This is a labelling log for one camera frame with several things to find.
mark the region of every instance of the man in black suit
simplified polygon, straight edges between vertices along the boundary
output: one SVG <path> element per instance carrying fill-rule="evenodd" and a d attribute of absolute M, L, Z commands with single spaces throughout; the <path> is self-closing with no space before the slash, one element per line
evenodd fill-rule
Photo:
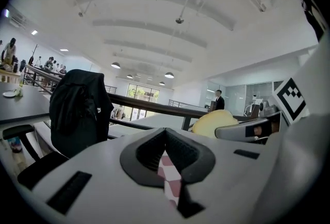
<path fill-rule="evenodd" d="M 225 108 L 225 101 L 221 97 L 221 94 L 222 94 L 221 90 L 216 91 L 216 97 L 217 97 L 217 99 L 216 99 L 216 103 L 217 103 L 216 110 Z"/>

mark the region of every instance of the yellow object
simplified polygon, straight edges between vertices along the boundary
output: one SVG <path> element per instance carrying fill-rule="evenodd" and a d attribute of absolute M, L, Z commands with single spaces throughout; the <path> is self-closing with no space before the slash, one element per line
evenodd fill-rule
<path fill-rule="evenodd" d="M 218 127 L 225 127 L 238 124 L 232 114 L 227 110 L 215 110 L 202 116 L 192 127 L 192 132 L 210 138 L 216 138 L 215 130 Z"/>

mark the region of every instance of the white ceiling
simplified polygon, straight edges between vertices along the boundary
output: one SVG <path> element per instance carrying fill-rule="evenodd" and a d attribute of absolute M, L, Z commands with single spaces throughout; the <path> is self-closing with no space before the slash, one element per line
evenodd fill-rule
<path fill-rule="evenodd" d="M 11 0 L 103 68 L 175 75 L 179 85 L 316 44 L 301 0 Z M 177 24 L 183 8 L 184 22 Z"/>

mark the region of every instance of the black slot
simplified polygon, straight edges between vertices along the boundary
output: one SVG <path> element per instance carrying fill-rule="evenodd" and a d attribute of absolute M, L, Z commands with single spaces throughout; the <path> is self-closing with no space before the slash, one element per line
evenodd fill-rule
<path fill-rule="evenodd" d="M 62 214 L 67 213 L 91 177 L 89 173 L 76 172 L 47 204 Z"/>
<path fill-rule="evenodd" d="M 260 155 L 259 153 L 245 151 L 245 150 L 236 150 L 234 153 L 254 160 L 257 160 Z"/>

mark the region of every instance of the glass door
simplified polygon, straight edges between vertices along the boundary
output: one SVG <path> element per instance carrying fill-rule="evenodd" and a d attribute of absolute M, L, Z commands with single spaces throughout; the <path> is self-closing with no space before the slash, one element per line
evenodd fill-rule
<path fill-rule="evenodd" d="M 127 97 L 157 103 L 159 97 L 159 90 L 129 84 L 127 90 Z M 156 114 L 152 111 L 146 111 L 144 109 L 131 108 L 126 106 L 124 107 L 124 112 L 126 118 L 129 118 L 130 121 L 143 119 L 145 117 L 150 117 Z"/>

